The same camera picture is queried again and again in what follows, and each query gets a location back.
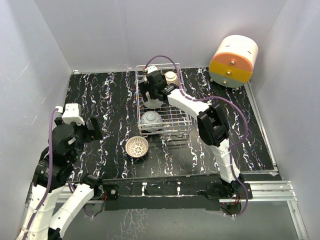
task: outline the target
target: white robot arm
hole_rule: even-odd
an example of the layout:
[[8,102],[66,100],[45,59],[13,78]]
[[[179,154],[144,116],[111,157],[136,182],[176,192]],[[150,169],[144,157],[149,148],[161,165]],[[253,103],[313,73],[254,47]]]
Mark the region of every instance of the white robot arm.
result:
[[[185,98],[179,89],[173,90],[168,96],[168,103],[171,106],[177,107],[187,114],[189,114],[194,119],[197,119],[201,112],[205,112],[210,108],[210,104],[201,101],[192,101]],[[220,142],[220,146],[210,145],[215,160],[220,168],[221,179],[227,183],[235,181],[235,177],[232,174],[231,164],[230,164],[230,151],[229,151],[229,139],[226,138]],[[237,168],[234,161],[232,161],[232,166],[236,177],[239,177],[240,171]]]
[[165,77],[154,65],[149,66],[145,71],[147,72],[145,81],[139,84],[142,96],[145,97],[148,92],[152,99],[166,100],[171,106],[183,110],[196,119],[199,135],[204,143],[210,146],[219,165],[221,179],[228,184],[235,181],[234,175],[238,178],[240,171],[232,161],[235,174],[232,173],[228,138],[229,126],[220,107],[213,107],[201,101],[193,101],[195,98],[187,94],[183,96],[173,84],[167,84]]
[[[63,107],[57,106],[59,113]],[[47,147],[40,156],[32,179],[31,202],[28,206],[21,232],[17,240],[59,240],[81,208],[93,197],[101,195],[102,180],[86,174],[67,202],[52,217],[56,202],[75,163],[82,153],[84,144],[103,138],[96,117],[91,117],[89,126],[81,117],[81,106],[68,103],[62,117],[55,120],[57,127],[52,131],[52,159]],[[52,171],[50,189],[45,196]]]

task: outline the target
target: metal wire rack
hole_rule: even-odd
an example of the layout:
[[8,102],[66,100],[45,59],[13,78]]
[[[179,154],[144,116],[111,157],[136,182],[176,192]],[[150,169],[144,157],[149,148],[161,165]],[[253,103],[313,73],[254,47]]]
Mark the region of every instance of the metal wire rack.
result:
[[[153,64],[160,70],[163,74],[168,71],[176,72],[175,67],[172,63],[166,64]],[[180,64],[176,63],[177,69],[181,74]],[[138,84],[141,83],[146,76],[143,72],[145,65],[138,65],[135,69],[135,87],[136,87],[136,108],[137,108],[137,121],[139,133],[141,136],[161,134],[165,136],[189,136],[192,120],[190,116],[184,111],[170,106],[168,103],[163,103],[161,107],[156,109],[149,109],[144,105],[142,94],[139,92]],[[184,81],[182,78],[182,86],[185,88]],[[156,111],[160,114],[162,118],[162,123],[148,123],[142,124],[141,118],[144,113],[148,111]]]

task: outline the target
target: black marble surface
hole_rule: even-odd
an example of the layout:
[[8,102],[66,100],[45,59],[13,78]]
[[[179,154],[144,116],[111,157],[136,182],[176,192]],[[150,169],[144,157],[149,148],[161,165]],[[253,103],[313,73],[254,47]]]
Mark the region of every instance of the black marble surface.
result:
[[[240,170],[274,169],[245,88],[231,89],[211,83],[207,68],[185,68],[182,76],[191,96],[221,96],[242,109],[249,136],[244,144],[232,150]],[[194,121],[189,139],[154,135],[148,138],[149,151],[145,157],[134,161],[126,154],[127,140],[139,135],[134,71],[72,75],[65,102],[80,104],[84,120],[98,116],[104,134],[103,140],[85,145],[74,165],[71,181],[78,181],[86,173],[115,179],[219,172],[214,155],[201,141]],[[231,106],[219,104],[224,106],[229,122],[230,143],[238,142],[244,134],[242,119]]]

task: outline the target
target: cylindrical drawer unit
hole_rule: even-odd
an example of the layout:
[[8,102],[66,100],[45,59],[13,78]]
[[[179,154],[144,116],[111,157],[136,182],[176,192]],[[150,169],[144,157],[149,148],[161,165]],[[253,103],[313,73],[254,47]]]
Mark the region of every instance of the cylindrical drawer unit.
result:
[[210,76],[220,85],[241,87],[250,80],[257,55],[258,46],[252,39],[241,35],[227,36],[210,62]]

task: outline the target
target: white wall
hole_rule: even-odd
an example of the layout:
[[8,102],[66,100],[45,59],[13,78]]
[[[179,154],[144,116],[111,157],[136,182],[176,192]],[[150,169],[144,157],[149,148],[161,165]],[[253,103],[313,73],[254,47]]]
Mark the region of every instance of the white wall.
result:
[[320,2],[287,1],[259,50],[253,91],[280,174],[311,240],[320,238]]
[[159,54],[208,66],[221,40],[260,46],[285,0],[35,0],[73,70],[126,71]]
[[0,239],[15,239],[71,68],[34,0],[0,0]]

